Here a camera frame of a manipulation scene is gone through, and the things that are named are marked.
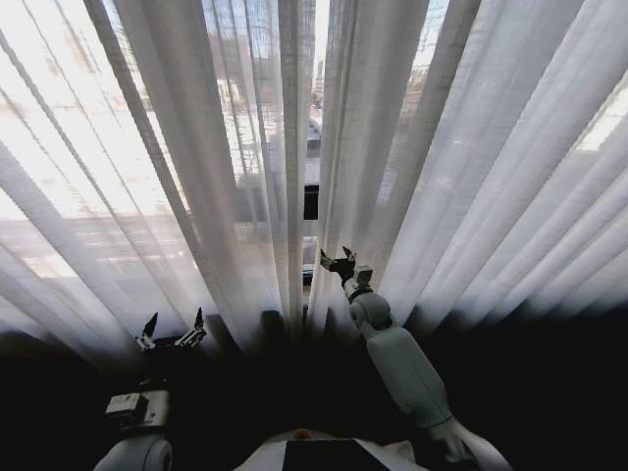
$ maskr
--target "curtain fold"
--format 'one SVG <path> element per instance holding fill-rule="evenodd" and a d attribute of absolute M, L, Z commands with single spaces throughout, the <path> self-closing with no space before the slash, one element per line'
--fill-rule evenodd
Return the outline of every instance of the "curtain fold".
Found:
<path fill-rule="evenodd" d="M 332 1 L 318 243 L 384 273 L 479 2 Z M 309 327 L 351 332 L 334 274 L 315 271 Z"/>
<path fill-rule="evenodd" d="M 625 247 L 625 159 L 613 149 L 625 105 L 613 103 L 627 13 L 622 2 L 482 3 L 382 283 L 399 321 L 414 305 L 424 332 L 451 311 L 472 326 L 564 300 L 573 315 L 602 295 L 599 270 L 617 270 Z M 591 298 L 577 301 L 581 289 Z"/>
<path fill-rule="evenodd" d="M 156 311 L 298 336 L 313 1 L 2 9 L 3 332 L 128 370 Z"/>

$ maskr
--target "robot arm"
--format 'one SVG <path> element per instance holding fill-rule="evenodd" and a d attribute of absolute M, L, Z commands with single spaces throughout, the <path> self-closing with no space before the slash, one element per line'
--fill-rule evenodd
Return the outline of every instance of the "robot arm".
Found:
<path fill-rule="evenodd" d="M 414 337 L 394 323 L 388 302 L 371 289 L 373 270 L 368 266 L 355 268 L 355 253 L 342 249 L 347 257 L 336 260 L 321 250 L 321 265 L 340 274 L 351 319 L 366 339 L 369 356 L 392 400 L 442 445 L 447 461 L 473 461 L 487 471 L 510 470 L 494 446 L 453 417 L 438 372 Z"/>
<path fill-rule="evenodd" d="M 135 340 L 148 359 L 157 363 L 178 352 L 192 350 L 207 335 L 200 307 L 194 326 L 180 338 L 153 341 L 156 326 L 157 313 Z M 170 412 L 170 392 L 164 389 L 168 378 L 159 374 L 160 368 L 155 371 L 158 374 L 142 382 L 139 391 L 111 397 L 105 414 L 118 422 L 125 438 L 109 450 L 94 471 L 170 471 L 172 446 L 165 438 Z"/>

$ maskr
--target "white curtain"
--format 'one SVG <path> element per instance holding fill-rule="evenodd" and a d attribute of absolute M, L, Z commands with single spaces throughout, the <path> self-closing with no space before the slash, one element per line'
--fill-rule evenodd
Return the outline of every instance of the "white curtain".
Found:
<path fill-rule="evenodd" d="M 302 332 L 314 0 L 0 4 L 0 336 Z M 627 299 L 628 2 L 332 0 L 317 238 L 429 333 Z M 356 330 L 315 270 L 306 334 Z M 203 342 L 220 354 L 221 339 Z"/>
<path fill-rule="evenodd" d="M 297 339 L 313 2 L 0 9 L 0 329 L 126 369 L 156 311 Z"/>
<path fill-rule="evenodd" d="M 625 301 L 628 3 L 450 0 L 412 109 L 405 46 L 446 3 L 332 2 L 321 246 L 355 248 L 422 333 Z M 308 316 L 350 330 L 329 278 Z"/>

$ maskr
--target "dark floor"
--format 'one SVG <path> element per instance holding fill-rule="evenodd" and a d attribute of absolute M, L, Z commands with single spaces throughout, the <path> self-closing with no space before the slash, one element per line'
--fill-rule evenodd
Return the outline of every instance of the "dark floor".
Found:
<path fill-rule="evenodd" d="M 460 422 L 516 470 L 620 469 L 626 319 L 618 312 L 560 324 L 512 320 L 467 333 L 444 326 L 420 342 Z M 191 358 L 182 367 L 171 433 L 176 470 L 232 469 L 266 438 L 296 427 L 380 443 L 414 434 L 362 343 L 327 340 L 300 352 L 280 337 L 268 344 L 263 358 L 231 351 L 225 361 Z M 7 451 L 21 459 L 16 469 L 91 469 L 112 444 L 102 410 L 124 385 L 50 353 L 2 360 L 0 372 L 2 449 L 5 459 Z"/>

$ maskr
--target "black panel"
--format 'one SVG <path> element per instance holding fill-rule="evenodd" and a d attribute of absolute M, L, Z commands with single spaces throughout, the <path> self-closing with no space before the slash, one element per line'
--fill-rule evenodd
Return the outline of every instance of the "black panel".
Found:
<path fill-rule="evenodd" d="M 318 219 L 318 185 L 307 184 L 305 186 L 305 204 L 303 205 L 303 219 Z"/>
<path fill-rule="evenodd" d="M 290 441 L 286 444 L 284 471 L 325 469 L 389 469 L 354 440 Z"/>

